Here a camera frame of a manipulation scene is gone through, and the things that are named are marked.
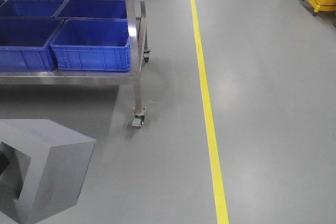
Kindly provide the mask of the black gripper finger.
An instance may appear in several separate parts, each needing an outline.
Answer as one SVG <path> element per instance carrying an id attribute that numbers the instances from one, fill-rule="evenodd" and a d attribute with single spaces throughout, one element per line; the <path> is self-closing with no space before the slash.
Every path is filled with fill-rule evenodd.
<path id="1" fill-rule="evenodd" d="M 4 172 L 4 170 L 8 167 L 9 164 L 10 160 L 3 152 L 0 152 L 0 174 Z"/>

